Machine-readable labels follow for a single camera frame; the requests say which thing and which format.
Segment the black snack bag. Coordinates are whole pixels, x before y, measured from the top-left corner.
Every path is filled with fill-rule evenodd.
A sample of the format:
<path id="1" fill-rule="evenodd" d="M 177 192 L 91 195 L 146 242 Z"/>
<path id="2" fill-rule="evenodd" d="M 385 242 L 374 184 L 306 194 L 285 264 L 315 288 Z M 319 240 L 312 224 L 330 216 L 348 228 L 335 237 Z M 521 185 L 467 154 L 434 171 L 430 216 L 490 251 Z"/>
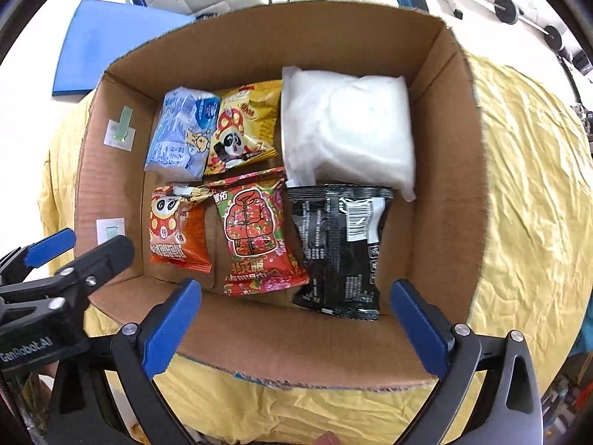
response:
<path id="1" fill-rule="evenodd" d="M 378 319 L 375 274 L 393 190 L 326 184 L 291 187 L 288 199 L 309 275 L 292 302 L 343 319 Z"/>

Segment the barbell on floor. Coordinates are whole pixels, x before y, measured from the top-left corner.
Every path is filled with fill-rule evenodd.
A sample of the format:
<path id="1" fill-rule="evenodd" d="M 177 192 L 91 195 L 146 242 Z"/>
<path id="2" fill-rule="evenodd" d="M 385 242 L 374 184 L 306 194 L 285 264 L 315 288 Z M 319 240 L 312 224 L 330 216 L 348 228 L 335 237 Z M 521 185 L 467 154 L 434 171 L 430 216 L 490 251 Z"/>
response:
<path id="1" fill-rule="evenodd" d="M 493 5 L 494 13 L 496 13 L 497 19 L 502 23 L 508 25 L 514 25 L 518 21 L 527 23 L 528 26 L 535 28 L 535 30 L 543 34 L 544 41 L 551 50 L 559 53 L 564 48 L 562 36 L 555 26 L 542 26 L 539 23 L 535 23 L 535 21 L 525 16 L 524 11 L 513 0 L 494 0 Z"/>

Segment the yellow panda snack bag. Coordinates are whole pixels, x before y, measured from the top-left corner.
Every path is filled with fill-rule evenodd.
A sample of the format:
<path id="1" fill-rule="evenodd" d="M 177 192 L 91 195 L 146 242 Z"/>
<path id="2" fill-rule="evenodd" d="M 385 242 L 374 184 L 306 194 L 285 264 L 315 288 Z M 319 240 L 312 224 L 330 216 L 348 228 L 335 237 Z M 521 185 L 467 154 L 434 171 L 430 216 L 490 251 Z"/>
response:
<path id="1" fill-rule="evenodd" d="M 243 85 L 221 95 L 206 176 L 277 156 L 274 136 L 281 88 L 282 80 L 275 79 Z"/>

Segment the blue tissue pack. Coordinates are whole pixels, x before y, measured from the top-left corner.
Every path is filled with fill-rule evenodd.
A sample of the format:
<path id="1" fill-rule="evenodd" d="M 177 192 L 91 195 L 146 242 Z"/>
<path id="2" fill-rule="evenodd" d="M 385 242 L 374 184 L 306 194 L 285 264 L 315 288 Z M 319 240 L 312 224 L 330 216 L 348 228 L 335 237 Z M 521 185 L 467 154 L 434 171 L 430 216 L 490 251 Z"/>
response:
<path id="1" fill-rule="evenodd" d="M 202 180 L 218 117 L 220 98 L 203 90 L 167 92 L 151 143 L 145 170 L 166 182 Z"/>

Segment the white soft packet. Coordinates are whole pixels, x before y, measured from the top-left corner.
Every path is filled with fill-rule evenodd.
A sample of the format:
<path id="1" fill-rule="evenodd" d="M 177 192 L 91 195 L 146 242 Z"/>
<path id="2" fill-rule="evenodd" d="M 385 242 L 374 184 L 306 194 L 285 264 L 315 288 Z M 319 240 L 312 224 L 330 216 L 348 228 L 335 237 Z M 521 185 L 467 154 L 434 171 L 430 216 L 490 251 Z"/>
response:
<path id="1" fill-rule="evenodd" d="M 284 67 L 281 157 L 291 186 L 383 186 L 413 201 L 415 149 L 405 78 Z"/>

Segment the orange panda snack bag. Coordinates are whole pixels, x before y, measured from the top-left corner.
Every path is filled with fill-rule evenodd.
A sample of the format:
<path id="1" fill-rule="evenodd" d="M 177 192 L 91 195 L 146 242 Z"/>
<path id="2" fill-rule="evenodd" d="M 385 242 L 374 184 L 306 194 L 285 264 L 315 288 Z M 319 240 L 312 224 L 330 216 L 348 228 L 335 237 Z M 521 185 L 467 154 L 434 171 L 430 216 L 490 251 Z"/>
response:
<path id="1" fill-rule="evenodd" d="M 151 195 L 150 261 L 209 273 L 212 264 L 206 244 L 206 187 L 162 186 Z"/>

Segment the blue foam mat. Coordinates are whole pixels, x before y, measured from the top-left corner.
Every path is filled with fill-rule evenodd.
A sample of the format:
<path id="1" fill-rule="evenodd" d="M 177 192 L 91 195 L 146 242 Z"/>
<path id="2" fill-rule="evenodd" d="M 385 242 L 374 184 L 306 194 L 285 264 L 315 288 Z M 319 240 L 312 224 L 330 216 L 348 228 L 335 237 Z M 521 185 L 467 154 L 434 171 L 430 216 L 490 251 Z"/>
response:
<path id="1" fill-rule="evenodd" d="M 109 65 L 165 33 L 195 21 L 190 15 L 103 0 L 82 0 L 61 47 L 52 94 L 85 95 Z"/>

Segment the yellow tablecloth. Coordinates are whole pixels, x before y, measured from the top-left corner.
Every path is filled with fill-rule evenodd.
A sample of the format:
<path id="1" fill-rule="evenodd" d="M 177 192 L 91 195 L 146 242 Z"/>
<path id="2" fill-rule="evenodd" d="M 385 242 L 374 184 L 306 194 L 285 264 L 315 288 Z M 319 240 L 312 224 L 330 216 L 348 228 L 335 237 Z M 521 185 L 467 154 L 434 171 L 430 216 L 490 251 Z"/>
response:
<path id="1" fill-rule="evenodd" d="M 92 298 L 86 329 L 140 319 L 187 271 L 149 259 L 152 191 L 144 170 L 168 89 L 231 88 L 296 65 L 351 75 L 403 75 L 409 86 L 416 198 L 396 199 L 377 283 L 407 277 L 429 302 L 478 333 L 520 330 L 546 388 L 560 370 L 592 288 L 592 159 L 577 116 L 539 82 L 452 48 L 410 62 L 373 53 L 288 50 L 180 63 L 163 76 L 141 51 L 117 60 L 54 137 L 42 178 L 46 233 L 72 228 L 96 244 L 96 221 L 124 220 L 132 267 Z M 231 255 L 214 205 L 205 212 L 212 271 L 203 304 L 157 383 L 181 421 L 228 442 L 305 444 L 326 431 L 347 444 L 388 444 L 434 381 L 402 327 L 338 319 L 293 306 L 285 291 L 223 291 Z"/>

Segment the red floral snack bag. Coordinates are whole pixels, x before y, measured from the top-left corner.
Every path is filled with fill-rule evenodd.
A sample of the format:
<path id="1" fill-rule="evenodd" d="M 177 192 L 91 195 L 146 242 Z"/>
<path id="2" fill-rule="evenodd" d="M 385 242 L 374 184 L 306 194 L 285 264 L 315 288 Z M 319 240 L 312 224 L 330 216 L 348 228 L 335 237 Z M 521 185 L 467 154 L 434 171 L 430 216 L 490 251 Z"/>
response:
<path id="1" fill-rule="evenodd" d="M 231 256 L 224 293 L 280 291 L 309 282 L 284 236 L 284 168 L 275 167 L 211 182 Z"/>

